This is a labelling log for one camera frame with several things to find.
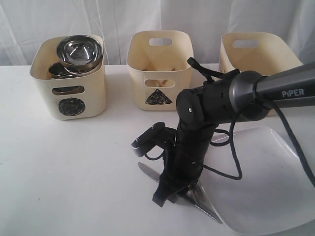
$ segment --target white tabletop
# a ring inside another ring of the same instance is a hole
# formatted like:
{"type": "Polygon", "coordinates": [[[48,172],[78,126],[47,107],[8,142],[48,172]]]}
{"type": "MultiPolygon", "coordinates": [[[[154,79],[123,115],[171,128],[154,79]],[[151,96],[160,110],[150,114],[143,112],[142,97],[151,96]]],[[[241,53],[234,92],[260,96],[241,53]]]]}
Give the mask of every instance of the white tabletop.
{"type": "MultiPolygon", "coordinates": [[[[106,66],[105,112],[68,121],[50,116],[29,70],[0,67],[1,236],[235,235],[183,201],[163,208],[152,202],[157,184],[137,162],[159,172],[162,162],[136,157],[130,144],[155,122],[176,127],[178,116],[138,109],[125,65],[106,66]]],[[[202,81],[194,72],[191,87],[202,81]]],[[[314,170],[315,107],[284,113],[314,170]]],[[[236,130],[259,125],[275,129],[290,144],[278,117],[239,123],[236,130]]],[[[314,232],[315,221],[274,236],[314,232]]]]}

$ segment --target metal bowl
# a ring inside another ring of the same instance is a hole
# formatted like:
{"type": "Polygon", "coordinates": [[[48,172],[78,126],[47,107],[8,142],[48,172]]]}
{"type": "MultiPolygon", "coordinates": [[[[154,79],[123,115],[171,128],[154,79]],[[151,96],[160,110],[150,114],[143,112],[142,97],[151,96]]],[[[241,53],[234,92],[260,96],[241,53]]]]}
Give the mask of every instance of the metal bowl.
{"type": "Polygon", "coordinates": [[[65,67],[88,71],[96,67],[103,57],[102,46],[94,38],[74,35],[63,39],[56,48],[57,56],[65,67]]]}

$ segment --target white curtain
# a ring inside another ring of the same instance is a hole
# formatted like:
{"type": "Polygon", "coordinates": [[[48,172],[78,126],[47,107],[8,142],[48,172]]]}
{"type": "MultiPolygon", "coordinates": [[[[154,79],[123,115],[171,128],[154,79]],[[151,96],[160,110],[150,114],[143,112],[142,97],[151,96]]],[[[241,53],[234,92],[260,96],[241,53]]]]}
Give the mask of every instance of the white curtain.
{"type": "Polygon", "coordinates": [[[315,0],[0,0],[0,65],[30,65],[45,40],[87,33],[103,37],[107,64],[125,64],[131,37],[160,29],[188,33],[200,62],[218,62],[232,31],[274,33],[315,60],[315,0]]]}

